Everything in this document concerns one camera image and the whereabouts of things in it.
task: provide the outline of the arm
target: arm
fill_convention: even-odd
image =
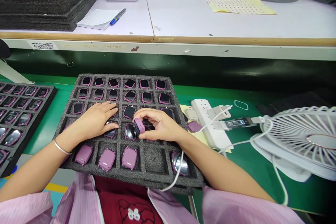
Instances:
[[[246,171],[189,134],[166,113],[143,108],[135,113],[134,118],[148,119],[155,127],[154,131],[146,131],[139,138],[177,142],[215,190],[274,202]]]
[[[106,121],[117,112],[116,104],[96,103],[89,108],[69,128],[56,137],[57,144],[66,152],[71,152],[80,142],[96,137],[119,126]],[[50,182],[59,166],[66,158],[54,142],[40,150],[25,163],[0,189],[0,202],[27,194],[41,192]]]

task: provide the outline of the red shirt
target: red shirt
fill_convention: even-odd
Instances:
[[[146,187],[98,176],[94,180],[105,224],[163,224]]]

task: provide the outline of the yellow paper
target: yellow paper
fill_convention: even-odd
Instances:
[[[238,14],[276,15],[260,0],[206,0],[213,12]]]
[[[190,106],[186,106],[186,105],[180,105],[180,107],[181,107],[181,110],[182,110],[182,112],[184,113],[184,114],[186,114],[186,112],[185,112],[185,110],[186,109],[191,109],[192,107],[190,107]],[[191,132],[189,132],[191,135],[193,135],[193,136],[195,136],[198,132],[196,132],[196,133],[191,133]],[[207,140],[205,139],[205,136],[204,136],[204,134],[203,134],[203,131],[201,132],[201,133],[199,133],[197,136],[196,136],[196,138],[198,139],[198,140],[200,140],[202,143],[204,143],[206,146],[208,146],[209,147],[209,145],[208,145],[208,142],[207,142]],[[229,152],[229,153],[231,153],[231,150],[230,149],[227,149],[225,152]]]

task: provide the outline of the hand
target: hand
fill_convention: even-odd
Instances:
[[[70,125],[59,136],[67,135],[68,139],[75,139],[77,144],[86,139],[104,134],[106,131],[119,128],[115,123],[106,124],[118,109],[115,103],[106,101],[91,106],[80,118]]]
[[[143,108],[134,114],[134,118],[148,119],[153,124],[155,130],[145,131],[140,134],[140,139],[150,140],[165,140],[179,142],[187,134],[187,131],[180,127],[169,115],[165,112],[155,109]]]

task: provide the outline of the black foam tray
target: black foam tray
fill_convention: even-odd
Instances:
[[[1,110],[6,110],[5,114],[0,118],[0,128],[8,128],[6,134],[0,139],[0,149],[5,150],[9,152],[9,155],[7,156],[7,159],[2,163],[0,166],[0,177],[6,177],[9,176],[16,163],[18,162],[21,154],[23,153],[25,147],[29,143],[31,137],[33,136],[37,126],[39,125],[40,121],[42,120],[44,114],[46,113],[49,105],[51,104],[53,98],[55,97],[57,93],[57,89],[53,86],[44,86],[44,85],[28,85],[28,84],[17,84],[17,83],[12,83],[12,82],[0,82],[0,85],[2,87],[0,88],[0,95],[5,96],[5,98],[2,100],[0,103],[0,109]],[[25,86],[26,88],[29,86],[34,86],[37,87],[37,91],[31,96],[25,96],[24,92],[21,95],[15,95],[13,94],[13,90],[9,94],[3,93],[3,89],[6,85],[14,85],[14,86]],[[49,93],[47,94],[46,97],[40,98],[38,97],[38,94],[42,88],[49,88]],[[10,106],[10,107],[4,107],[3,103],[8,97],[17,97],[16,101]],[[21,101],[21,99],[27,98],[29,100],[29,104],[24,108],[24,109],[19,109],[16,108],[18,103]],[[33,102],[33,100],[41,100],[42,103],[39,106],[39,108],[36,111],[33,110],[28,110],[28,107],[30,104]],[[19,112],[18,117],[15,119],[13,123],[5,124],[4,119],[5,117],[11,112],[11,111],[17,111]],[[18,120],[21,117],[22,114],[24,113],[31,113],[32,114],[32,119],[30,120],[29,124],[27,126],[18,126]],[[6,137],[12,133],[14,130],[20,130],[23,134],[21,138],[18,140],[17,143],[15,143],[13,146],[5,146],[4,145],[4,140]]]
[[[82,81],[84,77],[91,77],[91,85],[83,86]],[[94,79],[101,77],[104,80],[103,87],[97,87],[94,84]],[[119,82],[118,88],[111,88],[109,86],[109,79],[116,78]],[[135,86],[132,89],[124,87],[125,82],[128,79],[135,80]],[[140,89],[139,81],[141,79],[147,79],[150,82],[149,89]],[[156,80],[161,79],[166,82],[165,90],[155,89]],[[86,99],[79,99],[78,93],[82,88],[88,88],[89,93]],[[103,89],[104,97],[102,100],[95,100],[93,98],[94,90]],[[140,109],[142,106],[151,107],[154,109],[169,108],[173,110],[174,120],[184,129],[186,129],[183,112],[181,111],[174,86],[172,81],[168,77],[159,76],[135,76],[135,75],[104,75],[104,74],[80,74],[77,78],[76,84],[71,92],[69,101],[65,107],[63,116],[57,127],[55,136],[59,135],[70,123],[73,123],[80,115],[75,115],[73,112],[74,103],[84,102],[84,111],[86,111],[91,105],[96,102],[104,102],[109,100],[108,93],[109,90],[115,89],[119,92],[118,100],[116,101],[117,108],[119,109],[115,117],[111,117],[108,121],[117,123],[119,129],[116,130],[114,138],[108,138],[104,135],[100,135],[93,139],[84,141],[78,145],[74,150],[73,154],[63,163],[61,168],[72,169],[82,173],[90,173],[102,177],[110,177],[119,179],[125,182],[135,183],[149,188],[163,189],[170,185],[174,178],[175,173],[173,172],[170,155],[173,151],[180,152],[181,148],[175,142],[166,142],[158,140],[156,142],[147,142],[146,140],[136,139],[131,141],[125,139],[124,130],[127,123],[132,123],[131,119],[123,117],[124,109],[127,105],[133,105],[136,110]],[[126,92],[133,91],[136,93],[136,98],[134,102],[130,103],[124,100]],[[143,92],[151,92],[153,95],[153,103],[146,104],[141,101],[141,94]],[[159,104],[158,98],[160,93],[167,93],[170,95],[170,104],[163,105]],[[143,122],[145,125],[150,125],[147,120]],[[79,149],[83,144],[87,144],[93,147],[92,155],[87,164],[82,166],[81,164],[75,162],[75,157]],[[133,170],[122,167],[121,159],[122,154],[126,146],[129,146],[137,150],[138,156],[135,168]],[[103,151],[109,148],[116,152],[116,159],[113,167],[110,171],[106,172],[100,167],[98,167],[98,161]],[[194,163],[187,157],[188,166],[190,170],[189,176],[179,176],[175,186],[169,191],[179,194],[192,195],[192,188],[199,188],[203,185],[204,179],[200,170],[194,165]]]

